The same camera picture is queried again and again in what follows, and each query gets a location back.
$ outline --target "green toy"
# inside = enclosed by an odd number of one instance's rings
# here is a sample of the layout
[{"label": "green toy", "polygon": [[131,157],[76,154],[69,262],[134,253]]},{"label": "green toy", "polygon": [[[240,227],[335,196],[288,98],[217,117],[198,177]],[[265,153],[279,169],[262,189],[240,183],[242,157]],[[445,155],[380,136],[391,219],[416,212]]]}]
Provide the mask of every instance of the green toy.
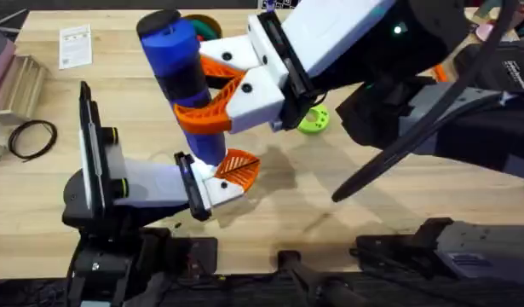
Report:
[{"label": "green toy", "polygon": [[297,126],[297,129],[303,133],[319,133],[326,129],[328,123],[330,123],[328,109],[325,105],[319,104],[318,106],[309,109],[307,116],[302,119],[302,122]]}]

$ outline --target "qr code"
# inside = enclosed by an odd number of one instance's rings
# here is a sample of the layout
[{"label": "qr code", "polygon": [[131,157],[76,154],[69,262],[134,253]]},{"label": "qr code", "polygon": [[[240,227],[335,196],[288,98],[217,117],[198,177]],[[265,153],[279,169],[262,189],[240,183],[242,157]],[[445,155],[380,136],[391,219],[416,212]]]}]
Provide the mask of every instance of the qr code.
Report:
[{"label": "qr code", "polygon": [[[301,0],[275,0],[276,9],[294,9]],[[262,9],[268,6],[268,1],[263,0]]]}]

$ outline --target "coiled black cable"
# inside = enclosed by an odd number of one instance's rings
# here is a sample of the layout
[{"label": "coiled black cable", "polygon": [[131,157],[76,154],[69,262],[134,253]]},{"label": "coiled black cable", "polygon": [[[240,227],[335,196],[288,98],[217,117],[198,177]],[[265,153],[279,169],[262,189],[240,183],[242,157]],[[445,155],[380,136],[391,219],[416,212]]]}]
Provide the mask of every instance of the coiled black cable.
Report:
[{"label": "coiled black cable", "polygon": [[[21,135],[23,131],[25,131],[27,128],[30,128],[34,125],[43,125],[44,128],[49,132],[51,137],[49,138],[48,143],[40,150],[38,150],[36,153],[32,154],[21,154],[17,152],[15,144],[17,143],[17,139]],[[33,119],[29,120],[23,124],[21,124],[19,127],[15,128],[12,131],[12,134],[9,136],[8,139],[8,150],[10,153],[12,153],[14,156],[23,159],[23,162],[30,161],[32,159],[38,158],[44,154],[46,154],[57,142],[57,127],[55,127],[54,124],[50,123],[46,120],[41,119]]]}]

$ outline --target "black mount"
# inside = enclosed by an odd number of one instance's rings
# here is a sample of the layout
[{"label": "black mount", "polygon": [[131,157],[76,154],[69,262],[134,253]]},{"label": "black mount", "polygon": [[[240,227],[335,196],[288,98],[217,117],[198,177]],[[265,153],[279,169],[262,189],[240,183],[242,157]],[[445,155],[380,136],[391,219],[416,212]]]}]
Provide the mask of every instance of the black mount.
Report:
[{"label": "black mount", "polygon": [[428,219],[414,235],[361,235],[351,256],[358,258],[364,272],[412,272],[431,279],[435,276],[458,278],[441,262],[435,251],[443,229],[453,223],[445,218]]},{"label": "black mount", "polygon": [[152,276],[195,278],[216,271],[214,238],[171,238],[168,229],[139,229],[114,240],[81,235],[67,274],[66,305],[119,307],[146,291]]},{"label": "black mount", "polygon": [[[114,199],[127,197],[128,182],[127,178],[120,179],[117,186],[123,188],[121,193],[115,193],[106,146],[118,144],[118,132],[113,128],[112,133],[105,134],[97,104],[91,100],[85,82],[81,84],[80,122],[86,170],[72,175],[63,193],[63,223],[78,229],[80,234],[66,277],[66,305],[76,307],[84,301],[95,301],[119,307],[143,293],[152,276],[159,272],[184,278],[213,274],[215,238],[172,238],[168,229],[144,227],[190,207],[197,219],[208,218],[199,211],[204,208],[199,203],[197,185],[191,180],[192,157],[176,155],[190,202],[161,208],[117,206]],[[86,184],[90,197],[86,196]]]},{"label": "black mount", "polygon": [[279,17],[268,12],[258,15],[258,20],[288,70],[288,79],[282,89],[285,103],[279,115],[282,129],[296,129],[309,109],[314,107],[317,96],[324,92],[314,88],[282,29]]},{"label": "black mount", "polygon": [[414,76],[401,81],[391,77],[362,84],[336,111],[348,135],[362,146],[385,149],[400,137],[400,118],[413,107],[410,100],[426,85],[435,84],[431,77]]}]

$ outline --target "black band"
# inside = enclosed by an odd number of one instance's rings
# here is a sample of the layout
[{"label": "black band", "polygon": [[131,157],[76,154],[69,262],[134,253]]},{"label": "black band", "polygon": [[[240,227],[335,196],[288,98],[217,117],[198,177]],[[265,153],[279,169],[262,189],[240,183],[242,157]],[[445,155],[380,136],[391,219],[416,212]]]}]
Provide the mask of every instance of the black band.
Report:
[{"label": "black band", "polygon": [[[169,101],[187,99],[206,91],[207,82],[199,56],[191,59],[184,67],[170,75],[156,76],[161,90]],[[195,107],[204,107],[210,102],[203,99]]]},{"label": "black band", "polygon": [[[25,129],[33,126],[33,125],[43,125],[46,129],[48,129],[49,134],[51,135],[48,143],[39,151],[33,154],[23,155],[18,153],[15,150],[15,142],[19,138],[21,132],[23,132]],[[44,154],[46,154],[57,142],[57,127],[46,120],[40,120],[40,119],[33,119],[29,120],[23,124],[21,124],[19,127],[15,128],[12,131],[12,134],[9,136],[8,139],[8,149],[10,153],[12,153],[14,156],[23,159],[24,162],[30,161],[32,159],[38,158]]]},{"label": "black band", "polygon": [[176,9],[162,9],[143,17],[136,24],[136,33],[139,38],[159,31],[166,26],[174,24],[180,19],[180,12]]}]

